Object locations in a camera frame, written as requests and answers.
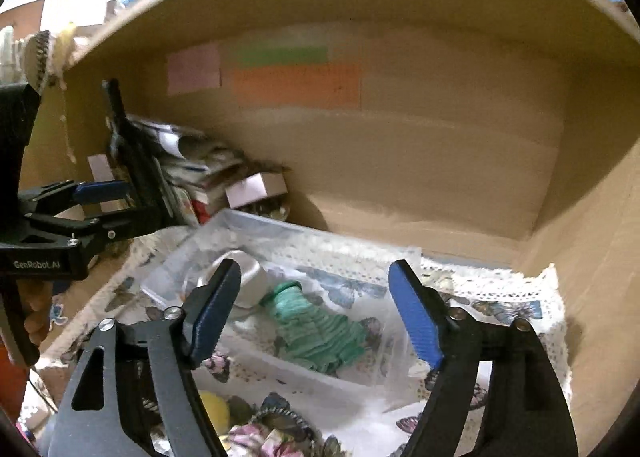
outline white box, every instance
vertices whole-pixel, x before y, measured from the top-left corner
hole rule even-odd
[[[226,189],[231,209],[287,193],[282,173],[257,173]]]

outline yellow ball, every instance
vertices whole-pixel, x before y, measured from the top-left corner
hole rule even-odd
[[[216,433],[218,435],[227,433],[229,431],[230,416],[226,401],[206,390],[198,390],[198,393]]]

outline silver bolt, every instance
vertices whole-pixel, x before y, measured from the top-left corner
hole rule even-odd
[[[456,321],[462,321],[466,318],[466,311],[462,307],[452,307],[449,309],[449,316]]]
[[[180,307],[167,307],[162,313],[165,320],[177,320],[182,316],[182,309]]]
[[[531,324],[524,318],[517,318],[513,324],[518,331],[529,332],[531,330]]]
[[[109,329],[113,328],[114,325],[116,325],[116,320],[114,320],[113,318],[105,318],[100,323],[98,323],[98,329],[100,329],[101,331],[108,331]]]

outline clear plastic tray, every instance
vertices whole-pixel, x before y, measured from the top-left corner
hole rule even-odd
[[[181,291],[223,253],[241,249],[256,258],[273,282],[299,280],[320,307],[362,322],[370,333],[366,353],[336,374],[310,371],[276,356],[275,324],[265,312],[229,321],[220,337],[234,360],[276,379],[329,387],[363,397],[404,389],[411,345],[388,292],[388,267],[405,259],[418,272],[420,248],[372,243],[285,222],[223,210],[174,251],[142,282],[161,308],[181,305]]]

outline green scrunchie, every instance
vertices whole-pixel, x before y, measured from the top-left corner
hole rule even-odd
[[[297,281],[281,283],[260,304],[278,324],[284,340],[279,357],[323,374],[333,374],[364,354],[366,330],[344,314],[313,305]]]

